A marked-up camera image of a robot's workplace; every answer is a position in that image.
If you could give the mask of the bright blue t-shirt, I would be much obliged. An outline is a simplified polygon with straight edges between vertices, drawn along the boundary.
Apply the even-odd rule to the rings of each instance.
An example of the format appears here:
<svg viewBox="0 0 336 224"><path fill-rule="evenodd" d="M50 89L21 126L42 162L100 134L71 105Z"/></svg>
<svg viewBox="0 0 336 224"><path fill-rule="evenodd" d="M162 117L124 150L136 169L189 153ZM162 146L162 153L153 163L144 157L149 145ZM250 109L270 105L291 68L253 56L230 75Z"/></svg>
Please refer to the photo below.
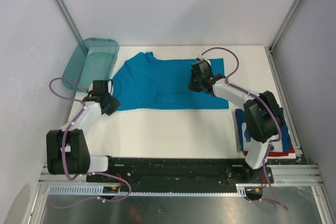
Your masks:
<svg viewBox="0 0 336 224"><path fill-rule="evenodd" d="M188 89L194 59L156 59L140 52L127 60L113 77L113 96L120 111L135 109L228 109L228 101Z"/></svg>

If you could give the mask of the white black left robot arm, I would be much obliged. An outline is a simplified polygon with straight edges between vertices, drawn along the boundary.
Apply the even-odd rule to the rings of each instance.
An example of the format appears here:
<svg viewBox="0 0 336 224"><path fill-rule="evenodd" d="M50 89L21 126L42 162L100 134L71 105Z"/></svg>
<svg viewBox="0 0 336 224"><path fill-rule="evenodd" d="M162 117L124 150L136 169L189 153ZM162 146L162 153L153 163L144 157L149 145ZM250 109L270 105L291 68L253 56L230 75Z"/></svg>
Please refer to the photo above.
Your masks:
<svg viewBox="0 0 336 224"><path fill-rule="evenodd" d="M79 100L59 95L52 88L53 82L62 80L54 78L49 89L57 97L78 102L81 108L75 116L58 130L50 130L46 135L47 169L52 175L65 175L70 181L78 175L97 173L105 182L115 178L116 169L109 165L109 157L91 155L86 142L90 128L102 115L110 116L120 106L112 96L113 81L94 80L86 91L87 95Z"/></svg>

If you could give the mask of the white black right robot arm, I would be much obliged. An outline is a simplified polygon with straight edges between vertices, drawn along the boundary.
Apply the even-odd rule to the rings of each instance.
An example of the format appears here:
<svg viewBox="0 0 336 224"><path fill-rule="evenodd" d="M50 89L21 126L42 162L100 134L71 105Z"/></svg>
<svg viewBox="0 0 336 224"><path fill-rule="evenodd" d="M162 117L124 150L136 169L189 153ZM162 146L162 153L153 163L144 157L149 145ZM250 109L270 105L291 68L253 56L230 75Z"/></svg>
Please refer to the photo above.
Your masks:
<svg viewBox="0 0 336 224"><path fill-rule="evenodd" d="M281 127L285 121L273 93L249 91L221 74L214 75L210 61L205 58L197 58L192 64L188 88L227 100L244 111L251 142L245 156L248 166L242 169L242 176L254 183L261 177L260 168L266 167L271 145L282 140Z"/></svg>

